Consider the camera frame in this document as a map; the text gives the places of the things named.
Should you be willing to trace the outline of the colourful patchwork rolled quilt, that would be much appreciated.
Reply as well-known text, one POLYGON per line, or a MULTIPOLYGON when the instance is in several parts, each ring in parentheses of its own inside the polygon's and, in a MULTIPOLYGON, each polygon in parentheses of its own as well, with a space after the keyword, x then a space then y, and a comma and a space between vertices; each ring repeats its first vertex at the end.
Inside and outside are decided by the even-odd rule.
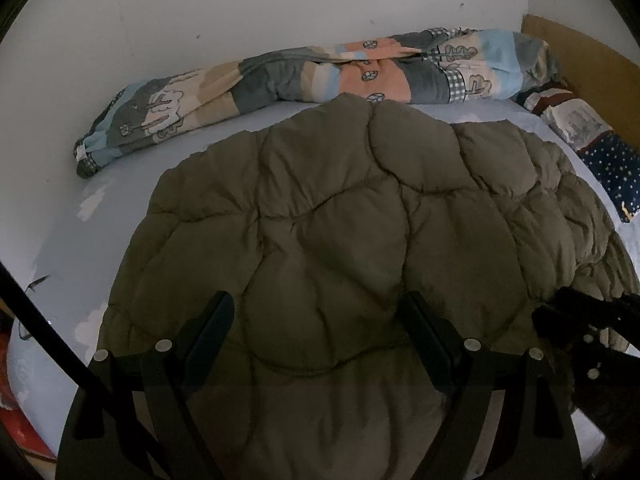
POLYGON ((89 179, 122 156, 279 101, 324 103, 342 93, 372 103, 510 100, 559 76, 544 40, 498 28, 272 51, 123 88, 76 141, 76 174, 89 179))

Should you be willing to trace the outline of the navy dotted pillow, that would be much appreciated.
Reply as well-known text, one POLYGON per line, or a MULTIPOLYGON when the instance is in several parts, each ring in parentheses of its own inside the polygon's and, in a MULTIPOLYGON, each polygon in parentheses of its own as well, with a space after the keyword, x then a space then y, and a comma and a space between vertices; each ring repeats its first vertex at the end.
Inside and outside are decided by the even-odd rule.
POLYGON ((617 133, 602 133, 578 153, 601 183, 620 220, 629 223, 639 212, 639 152, 617 133))

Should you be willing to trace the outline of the brown wooden headboard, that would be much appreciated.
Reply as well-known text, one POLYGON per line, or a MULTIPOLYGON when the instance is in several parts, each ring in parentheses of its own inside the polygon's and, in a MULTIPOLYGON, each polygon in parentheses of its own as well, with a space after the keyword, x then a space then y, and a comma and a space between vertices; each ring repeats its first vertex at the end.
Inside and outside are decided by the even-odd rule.
POLYGON ((540 16, 525 15, 522 32, 547 41, 570 88, 638 148, 639 66, 602 42, 540 16))

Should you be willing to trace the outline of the red round object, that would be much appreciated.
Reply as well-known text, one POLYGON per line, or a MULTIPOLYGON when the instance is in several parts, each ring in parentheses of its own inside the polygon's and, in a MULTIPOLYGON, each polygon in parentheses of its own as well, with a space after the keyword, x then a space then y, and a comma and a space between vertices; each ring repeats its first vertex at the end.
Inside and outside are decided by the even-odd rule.
POLYGON ((6 430, 9 431, 10 436, 23 451, 55 462, 56 456, 39 437, 35 428, 18 406, 17 400, 12 393, 9 384, 8 368, 6 367, 8 343, 9 336, 7 334, 1 334, 1 421, 6 427, 6 430))

